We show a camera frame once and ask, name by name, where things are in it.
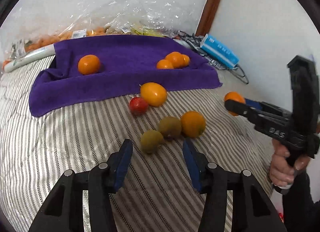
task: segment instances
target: human hand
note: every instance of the human hand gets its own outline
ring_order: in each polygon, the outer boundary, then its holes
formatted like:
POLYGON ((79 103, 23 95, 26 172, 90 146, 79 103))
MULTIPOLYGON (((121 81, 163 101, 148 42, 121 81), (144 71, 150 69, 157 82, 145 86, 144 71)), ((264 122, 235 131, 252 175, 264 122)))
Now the human hand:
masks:
POLYGON ((311 159, 307 155, 301 155, 292 168, 286 161, 290 156, 288 149, 275 139, 272 139, 272 145, 275 153, 272 156, 269 177, 274 185, 284 187, 293 182, 295 170, 305 169, 311 159))

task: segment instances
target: purple cloth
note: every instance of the purple cloth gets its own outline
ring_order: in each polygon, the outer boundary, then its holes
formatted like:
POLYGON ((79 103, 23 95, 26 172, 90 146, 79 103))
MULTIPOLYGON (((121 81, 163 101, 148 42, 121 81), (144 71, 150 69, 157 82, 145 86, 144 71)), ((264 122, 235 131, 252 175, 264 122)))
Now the purple cloth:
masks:
POLYGON ((167 91, 217 88, 221 86, 215 69, 207 60, 172 39, 109 35, 58 42, 50 68, 37 76, 30 91, 31 115, 40 117, 54 109, 81 102, 135 94, 147 82, 156 82, 167 91), (178 51, 190 57, 183 69, 156 69, 167 54, 178 51), (83 76, 78 61, 93 54, 101 61, 97 74, 83 76))

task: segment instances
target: silver bolt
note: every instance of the silver bolt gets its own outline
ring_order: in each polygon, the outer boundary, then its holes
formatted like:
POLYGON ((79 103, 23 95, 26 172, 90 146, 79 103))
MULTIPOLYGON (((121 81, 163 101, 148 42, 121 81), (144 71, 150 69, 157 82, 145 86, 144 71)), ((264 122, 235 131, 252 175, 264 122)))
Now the silver bolt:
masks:
POLYGON ((247 176, 247 177, 249 177, 251 175, 251 171, 249 171, 247 169, 244 170, 242 173, 243 173, 244 176, 247 176))
POLYGON ((108 164, 105 162, 99 164, 99 169, 106 169, 108 167, 108 164))
POLYGON ((72 174, 72 170, 71 169, 68 169, 64 172, 64 175, 69 177, 70 175, 72 174))
POLYGON ((209 162, 208 163, 208 168, 209 169, 215 169, 217 167, 217 165, 214 162, 209 162))

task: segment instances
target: patterned cloth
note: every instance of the patterned cloth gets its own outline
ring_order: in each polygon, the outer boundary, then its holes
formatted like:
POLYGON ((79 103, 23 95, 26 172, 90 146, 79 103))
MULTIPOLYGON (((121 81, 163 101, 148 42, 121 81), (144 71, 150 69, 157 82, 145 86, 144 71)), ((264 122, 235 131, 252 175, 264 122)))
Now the patterned cloth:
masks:
MULTIPOLYGON (((131 165, 123 188, 110 196, 118 231, 197 231, 205 195, 192 187, 182 141, 167 143, 151 156, 139 149, 144 131, 156 129, 165 116, 181 117, 188 110, 201 112, 207 120, 204 135, 194 141, 198 150, 225 170, 249 169, 271 194, 270 139, 243 117, 228 114, 223 105, 223 96, 235 83, 213 90, 168 92, 163 106, 137 118, 128 109, 130 95, 75 104, 35 118, 29 111, 29 91, 52 59, 30 63, 0 81, 0 207, 17 231, 28 230, 65 170, 92 169, 118 151, 126 138, 133 141, 131 165)), ((86 199, 86 231, 90 231, 88 216, 86 199)), ((228 192, 226 231, 231 231, 231 220, 232 193, 228 192)))

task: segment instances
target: red fruit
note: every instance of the red fruit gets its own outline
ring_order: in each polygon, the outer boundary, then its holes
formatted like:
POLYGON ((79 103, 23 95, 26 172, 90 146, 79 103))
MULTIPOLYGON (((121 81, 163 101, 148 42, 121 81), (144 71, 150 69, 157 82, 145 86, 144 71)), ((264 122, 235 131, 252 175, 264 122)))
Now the red fruit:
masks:
POLYGON ((129 103, 131 113, 136 116, 143 115, 148 107, 148 103, 141 97, 134 97, 129 103))

